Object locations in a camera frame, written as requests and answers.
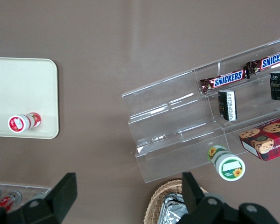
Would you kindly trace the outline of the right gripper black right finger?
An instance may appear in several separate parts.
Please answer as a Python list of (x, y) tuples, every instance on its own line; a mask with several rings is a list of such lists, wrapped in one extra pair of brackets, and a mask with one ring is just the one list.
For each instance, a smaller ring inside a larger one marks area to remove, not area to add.
[(214, 196), (205, 196), (191, 172), (182, 174), (182, 196), (188, 211), (182, 224), (238, 223), (238, 211)]

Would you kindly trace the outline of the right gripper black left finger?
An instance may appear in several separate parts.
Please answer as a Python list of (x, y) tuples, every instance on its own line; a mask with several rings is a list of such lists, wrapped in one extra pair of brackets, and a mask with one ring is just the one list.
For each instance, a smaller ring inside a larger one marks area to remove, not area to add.
[(77, 198), (76, 173), (67, 173), (44, 199), (7, 214), (6, 224), (61, 224)]

